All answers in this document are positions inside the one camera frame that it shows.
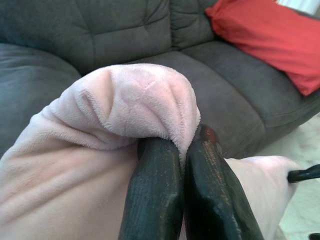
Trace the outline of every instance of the pink blanket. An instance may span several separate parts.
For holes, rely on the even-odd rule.
[[[137,139],[172,140],[183,166],[199,122],[190,83],[171,68],[114,65],[86,75],[34,115],[0,160],[0,239],[116,240]],[[271,239],[297,165],[281,157],[228,163]]]

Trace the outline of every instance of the fleece blanket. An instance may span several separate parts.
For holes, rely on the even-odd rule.
[[[137,139],[172,140],[183,167],[199,122],[190,83],[171,68],[114,65],[84,76],[0,160],[0,239],[116,240]],[[297,166],[277,158],[228,160],[267,240],[295,190],[286,176]]]

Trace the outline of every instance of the red pillow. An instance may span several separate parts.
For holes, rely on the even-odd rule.
[[[205,13],[219,36],[286,72],[303,95],[320,88],[320,21],[272,0],[218,0]]]

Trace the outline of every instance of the fabric fold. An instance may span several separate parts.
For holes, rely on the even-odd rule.
[[[137,139],[172,140],[183,160],[199,122],[189,81],[171,68],[113,65],[84,76],[0,160],[0,239],[116,239]]]

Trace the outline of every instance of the couch cushion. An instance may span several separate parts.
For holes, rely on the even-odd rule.
[[[190,81],[201,113],[201,123],[213,128],[225,157],[253,155],[264,139],[263,123],[245,98],[205,64],[177,51],[134,63],[160,64],[177,70]]]
[[[82,74],[168,51],[169,0],[1,0],[0,42],[56,54]]]
[[[31,116],[78,78],[70,64],[54,55],[0,43],[0,158]]]
[[[236,47],[212,41],[182,51],[219,73],[261,116],[269,143],[320,111],[320,90],[303,97],[289,78]]]
[[[205,9],[217,0],[170,0],[172,47],[182,49],[214,39]]]

